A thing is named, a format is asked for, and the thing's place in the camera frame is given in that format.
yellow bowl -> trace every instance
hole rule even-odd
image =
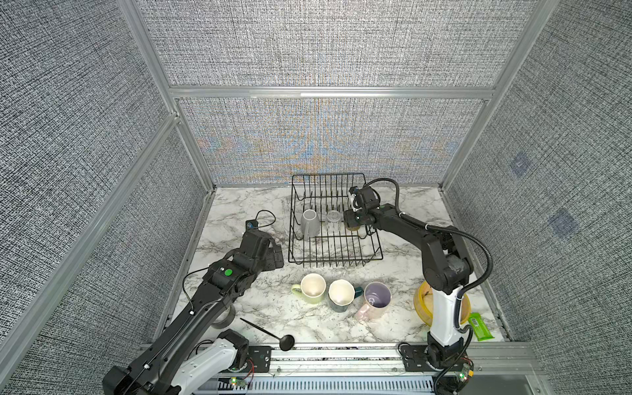
[[[432,288],[426,281],[424,281],[419,289],[417,289],[417,292],[415,292],[413,304],[415,305],[415,311],[419,318],[421,318],[426,325],[432,326]],[[470,299],[465,295],[461,303],[461,324],[467,322],[468,318],[470,318],[470,313],[472,313]]]

teal mug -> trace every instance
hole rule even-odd
[[[362,287],[353,287],[347,280],[336,280],[329,286],[329,306],[336,313],[344,313],[351,302],[362,296]]]

black ladle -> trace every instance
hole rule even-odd
[[[275,339],[279,340],[279,347],[281,348],[281,351],[287,351],[289,349],[291,349],[292,347],[294,347],[294,336],[292,335],[285,335],[283,337],[279,337],[279,336],[275,336],[273,334],[271,334],[270,332],[268,332],[267,330],[261,328],[259,325],[255,325],[250,321],[246,321],[245,319],[241,319],[243,322],[245,322],[246,324],[257,328],[258,330],[262,331],[263,333],[266,333],[272,337],[274,337]]]

dish rack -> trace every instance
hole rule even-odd
[[[342,265],[364,266],[371,260],[381,260],[382,246],[377,229],[360,227],[346,229],[343,221],[327,222],[327,213],[337,210],[344,214],[351,208],[349,188],[366,183],[363,173],[299,174],[292,176],[288,262],[316,267]],[[301,218],[312,209],[320,218],[320,233],[305,239],[301,233]]]

green snack bar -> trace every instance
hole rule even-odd
[[[468,319],[472,328],[474,328],[474,334],[478,341],[493,339],[494,337],[487,329],[487,325],[483,322],[483,318],[481,318],[479,313],[470,314],[470,319]]]

